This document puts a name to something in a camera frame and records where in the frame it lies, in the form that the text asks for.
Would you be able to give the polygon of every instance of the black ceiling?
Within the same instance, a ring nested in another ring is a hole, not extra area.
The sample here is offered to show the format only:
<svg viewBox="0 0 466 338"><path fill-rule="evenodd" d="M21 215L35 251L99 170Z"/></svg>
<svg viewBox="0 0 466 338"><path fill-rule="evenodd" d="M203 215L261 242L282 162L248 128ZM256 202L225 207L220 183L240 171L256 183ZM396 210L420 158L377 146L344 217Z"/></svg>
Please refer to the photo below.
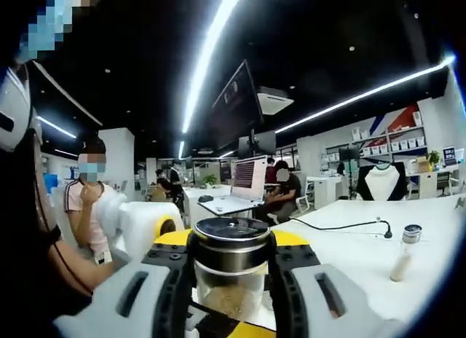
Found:
<svg viewBox="0 0 466 338"><path fill-rule="evenodd" d="M41 116L78 135L129 128L138 160L176 156L190 78L220 2L100 0L96 7L82 9L64 43L39 62L103 126L31 64L34 106ZM275 116L266 116L257 128L262 131L434 66L442 52L428 12L410 0L240 0L213 53L187 149L209 146L208 110L244 59L256 86L284 90L294 99ZM439 96L445 83L446 72L438 72L402 84L279 134L277 142L290 144ZM77 153L81 147L47 126L44 139L46 152Z"/></svg>

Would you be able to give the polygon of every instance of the storage box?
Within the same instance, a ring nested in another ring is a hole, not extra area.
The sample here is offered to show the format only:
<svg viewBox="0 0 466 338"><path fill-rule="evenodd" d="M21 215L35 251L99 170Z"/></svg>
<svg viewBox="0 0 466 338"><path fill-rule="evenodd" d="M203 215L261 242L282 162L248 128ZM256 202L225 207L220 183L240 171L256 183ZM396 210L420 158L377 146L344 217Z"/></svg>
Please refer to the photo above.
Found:
<svg viewBox="0 0 466 338"><path fill-rule="evenodd" d="M378 146L378 145L372 146L371 147L371 152L372 152L372 154L380 154L380 146Z"/></svg>
<svg viewBox="0 0 466 338"><path fill-rule="evenodd" d="M388 154L388 146L387 144L380 145L380 153L381 154Z"/></svg>
<svg viewBox="0 0 466 338"><path fill-rule="evenodd" d="M418 173L430 172L430 163L425 156L417 157L417 171Z"/></svg>
<svg viewBox="0 0 466 338"><path fill-rule="evenodd" d="M419 111L413 112L414 123L416 123L416 127L422 125L421 113Z"/></svg>
<svg viewBox="0 0 466 338"><path fill-rule="evenodd" d="M417 140L417 146L425 146L425 139L423 136L416 138L416 140Z"/></svg>
<svg viewBox="0 0 466 338"><path fill-rule="evenodd" d="M353 141L361 140L361 133L360 133L360 128L359 127L354 127L351 130L351 133L352 133L352 140Z"/></svg>
<svg viewBox="0 0 466 338"><path fill-rule="evenodd" d="M401 150L407 150L408 149L408 141L407 140L400 141L400 149Z"/></svg>
<svg viewBox="0 0 466 338"><path fill-rule="evenodd" d="M408 146L410 149L416 148L416 138L408 140Z"/></svg>
<svg viewBox="0 0 466 338"><path fill-rule="evenodd" d="M395 141L394 143L392 143L392 151L393 152L400 151L400 143L398 141Z"/></svg>

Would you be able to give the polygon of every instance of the salt shaker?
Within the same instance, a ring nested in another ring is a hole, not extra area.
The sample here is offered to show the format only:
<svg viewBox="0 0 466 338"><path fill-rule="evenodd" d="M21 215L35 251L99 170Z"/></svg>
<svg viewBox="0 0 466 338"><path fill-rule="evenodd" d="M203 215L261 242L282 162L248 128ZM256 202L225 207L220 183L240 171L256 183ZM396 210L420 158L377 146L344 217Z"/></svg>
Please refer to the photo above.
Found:
<svg viewBox="0 0 466 338"><path fill-rule="evenodd" d="M422 228L416 224L410 224L403 230L400 255L390 273L390 280L398 282L403 279L414 255L416 244L421 238L421 231Z"/></svg>

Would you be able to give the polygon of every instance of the glass shaker bottle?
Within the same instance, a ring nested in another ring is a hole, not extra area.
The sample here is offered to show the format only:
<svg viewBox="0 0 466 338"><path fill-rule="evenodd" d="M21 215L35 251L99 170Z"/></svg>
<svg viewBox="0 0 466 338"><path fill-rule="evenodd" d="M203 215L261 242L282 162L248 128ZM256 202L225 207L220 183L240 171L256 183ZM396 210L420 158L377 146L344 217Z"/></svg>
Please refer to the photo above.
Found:
<svg viewBox="0 0 466 338"><path fill-rule="evenodd" d="M390 273L390 280L398 282L403 279L411 259L414 255L416 244L421 238L422 228L416 224L410 224L403 230L401 238L401 252Z"/></svg>
<svg viewBox="0 0 466 338"><path fill-rule="evenodd" d="M193 231L199 303L239 321L253 320L264 292L269 225L210 218L196 223Z"/></svg>

